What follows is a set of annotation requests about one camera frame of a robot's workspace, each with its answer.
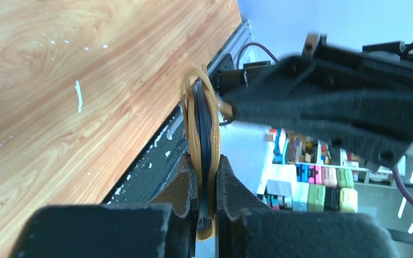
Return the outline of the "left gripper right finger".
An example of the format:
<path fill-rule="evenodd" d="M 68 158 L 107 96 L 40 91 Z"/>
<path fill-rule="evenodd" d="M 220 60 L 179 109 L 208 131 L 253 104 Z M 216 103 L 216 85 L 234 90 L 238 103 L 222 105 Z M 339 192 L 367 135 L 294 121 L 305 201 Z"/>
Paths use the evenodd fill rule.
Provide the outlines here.
<path fill-rule="evenodd" d="M 216 179 L 217 257 L 398 257 L 390 234 L 366 214 L 275 211 L 221 156 Z"/>

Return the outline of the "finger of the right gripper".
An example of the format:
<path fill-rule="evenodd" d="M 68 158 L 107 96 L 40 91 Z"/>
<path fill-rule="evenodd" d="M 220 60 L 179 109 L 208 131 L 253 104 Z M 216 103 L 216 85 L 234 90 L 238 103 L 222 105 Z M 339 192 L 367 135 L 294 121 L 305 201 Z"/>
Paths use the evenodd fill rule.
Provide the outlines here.
<path fill-rule="evenodd" d="M 238 121 L 294 131 L 388 168 L 413 142 L 413 86 L 290 95 L 242 88 L 223 100 Z"/>
<path fill-rule="evenodd" d="M 224 95 L 233 107 L 413 107 L 413 66 L 363 54 L 292 55 Z"/>

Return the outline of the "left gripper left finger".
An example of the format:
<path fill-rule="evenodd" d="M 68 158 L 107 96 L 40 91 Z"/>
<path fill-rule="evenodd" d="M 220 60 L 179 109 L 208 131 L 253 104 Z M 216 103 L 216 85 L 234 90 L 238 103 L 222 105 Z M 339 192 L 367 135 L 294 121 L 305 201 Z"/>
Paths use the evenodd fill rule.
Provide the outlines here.
<path fill-rule="evenodd" d="M 11 257 L 193 257 L 199 201 L 190 155 L 147 203 L 49 205 L 30 216 Z"/>

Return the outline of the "yellow leather card holder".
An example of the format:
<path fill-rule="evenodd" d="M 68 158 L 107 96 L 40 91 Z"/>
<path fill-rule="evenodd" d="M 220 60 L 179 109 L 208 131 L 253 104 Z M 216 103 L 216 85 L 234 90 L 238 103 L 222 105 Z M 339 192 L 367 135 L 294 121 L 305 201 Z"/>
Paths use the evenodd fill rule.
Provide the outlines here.
<path fill-rule="evenodd" d="M 206 65 L 191 67 L 180 86 L 180 105 L 200 201 L 196 239 L 215 235 L 216 179 L 220 164 L 220 104 Z"/>

